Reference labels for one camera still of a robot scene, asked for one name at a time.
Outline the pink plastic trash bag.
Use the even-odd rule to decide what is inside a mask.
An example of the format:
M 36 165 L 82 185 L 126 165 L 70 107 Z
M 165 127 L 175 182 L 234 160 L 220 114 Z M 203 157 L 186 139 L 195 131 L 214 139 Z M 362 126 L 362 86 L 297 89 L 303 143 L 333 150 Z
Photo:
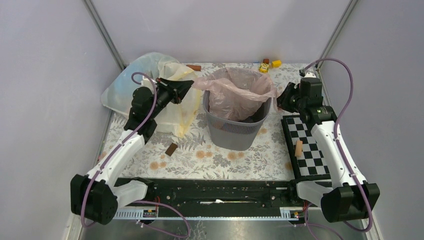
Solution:
M 194 79 L 194 89 L 209 92 L 208 111 L 215 117 L 241 121 L 269 99 L 277 98 L 271 77 L 249 68 L 224 67 Z

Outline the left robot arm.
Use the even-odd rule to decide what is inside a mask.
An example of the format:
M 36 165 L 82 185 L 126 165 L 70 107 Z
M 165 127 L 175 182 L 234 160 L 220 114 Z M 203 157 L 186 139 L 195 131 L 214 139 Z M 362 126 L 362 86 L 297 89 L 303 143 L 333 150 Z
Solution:
M 132 94 L 129 118 L 113 149 L 85 175 L 70 181 L 70 209 L 82 221 L 106 225 L 118 209 L 139 201 L 148 206 L 155 200 L 154 184 L 139 177 L 124 180 L 120 174 L 129 160 L 155 132 L 156 116 L 169 104 L 180 104 L 193 80 L 158 78 L 152 88 L 141 86 Z

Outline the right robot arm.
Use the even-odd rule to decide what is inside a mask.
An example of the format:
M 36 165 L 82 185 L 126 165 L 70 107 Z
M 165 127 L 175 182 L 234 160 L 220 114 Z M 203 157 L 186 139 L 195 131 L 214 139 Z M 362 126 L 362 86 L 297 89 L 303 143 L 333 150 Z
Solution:
M 304 201 L 316 205 L 330 223 L 371 220 L 380 189 L 356 166 L 337 115 L 323 100 L 316 77 L 288 83 L 276 100 L 288 112 L 281 124 L 295 179 L 287 201 L 293 206 Z

